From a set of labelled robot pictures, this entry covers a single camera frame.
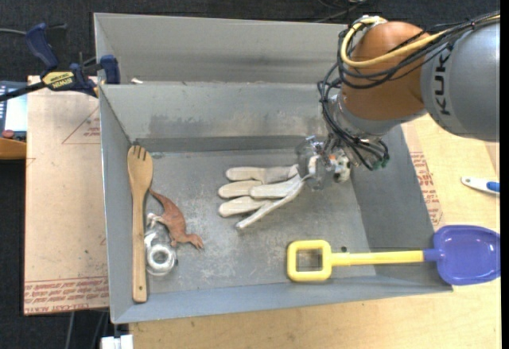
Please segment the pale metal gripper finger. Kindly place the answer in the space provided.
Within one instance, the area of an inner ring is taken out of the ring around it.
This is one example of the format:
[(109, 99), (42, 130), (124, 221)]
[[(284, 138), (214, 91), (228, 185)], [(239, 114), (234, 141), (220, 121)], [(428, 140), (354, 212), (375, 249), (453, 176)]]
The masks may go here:
[(313, 190), (313, 191), (321, 191), (328, 187), (329, 185), (329, 175), (313, 175), (310, 176), (306, 180), (306, 184)]
[(313, 175), (316, 172), (315, 140), (305, 139), (295, 149), (297, 171), (300, 175)]

